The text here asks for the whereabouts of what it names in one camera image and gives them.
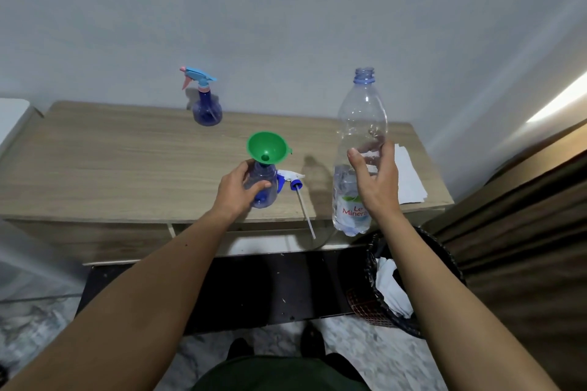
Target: blue spray bottle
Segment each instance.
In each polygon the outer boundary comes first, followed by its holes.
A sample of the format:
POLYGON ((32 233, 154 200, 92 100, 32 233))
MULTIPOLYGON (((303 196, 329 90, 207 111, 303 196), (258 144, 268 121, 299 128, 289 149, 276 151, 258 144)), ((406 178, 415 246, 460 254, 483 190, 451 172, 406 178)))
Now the blue spray bottle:
POLYGON ((182 90, 185 90, 191 81, 198 81, 200 100, 194 102, 194 105, 191 106, 195 121, 205 126, 216 125, 222 120, 222 107, 212 97, 208 81, 216 81, 217 79, 197 68, 181 67, 180 70, 186 74, 182 90))

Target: funnel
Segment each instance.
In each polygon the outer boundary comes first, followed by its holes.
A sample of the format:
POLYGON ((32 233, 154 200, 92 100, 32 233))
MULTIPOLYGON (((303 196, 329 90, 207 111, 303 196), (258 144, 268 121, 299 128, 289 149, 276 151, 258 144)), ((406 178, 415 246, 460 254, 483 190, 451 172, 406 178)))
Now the funnel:
POLYGON ((257 132, 246 142, 246 151, 261 164, 278 164, 292 152, 288 143, 273 132, 257 132))

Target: bottle label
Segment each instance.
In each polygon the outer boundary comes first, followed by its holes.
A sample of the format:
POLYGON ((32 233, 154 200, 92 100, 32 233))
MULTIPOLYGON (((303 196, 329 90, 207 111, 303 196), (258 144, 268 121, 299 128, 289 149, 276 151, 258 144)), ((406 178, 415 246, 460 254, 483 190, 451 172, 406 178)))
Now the bottle label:
POLYGON ((360 196, 339 196, 336 200, 336 221, 347 227, 369 225, 371 217, 360 196))

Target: wooden desk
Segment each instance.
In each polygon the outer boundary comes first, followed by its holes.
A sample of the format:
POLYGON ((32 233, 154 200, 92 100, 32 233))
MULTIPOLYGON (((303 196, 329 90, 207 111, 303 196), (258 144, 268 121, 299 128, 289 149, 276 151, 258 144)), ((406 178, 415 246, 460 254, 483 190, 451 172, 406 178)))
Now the wooden desk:
MULTIPOLYGON (((188 111, 81 102, 55 103, 0 160, 0 216, 85 262, 109 251, 146 254, 169 238, 167 224, 191 223, 212 206, 220 178, 248 157, 246 140, 262 129, 287 140, 293 155, 279 167, 306 175, 309 215, 329 220, 333 119, 226 112, 219 125, 203 127, 188 111)), ((412 126, 391 123, 389 130, 428 192, 424 203, 402 206, 422 223, 452 198, 412 126)), ((288 189, 244 219, 269 227, 283 221, 304 221, 288 189)))

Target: black trash bin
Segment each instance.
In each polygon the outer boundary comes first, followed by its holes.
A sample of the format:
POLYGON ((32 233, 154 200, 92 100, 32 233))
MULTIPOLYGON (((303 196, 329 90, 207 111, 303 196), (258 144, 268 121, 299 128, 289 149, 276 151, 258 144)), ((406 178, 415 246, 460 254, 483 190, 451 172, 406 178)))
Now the black trash bin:
MULTIPOLYGON (((419 227, 414 227, 414 229, 449 270, 466 285, 463 273, 460 271, 449 251, 428 232, 419 227)), ((365 239, 367 242, 364 273, 368 286, 352 288, 347 291, 346 296, 353 312, 373 325, 400 328, 414 337, 423 338, 415 313, 410 318, 395 315, 385 303, 383 294, 375 287, 377 258, 393 258, 383 234, 380 231, 375 231, 365 235, 362 239, 365 239)), ((396 270, 393 276, 403 289, 399 271, 396 270)))

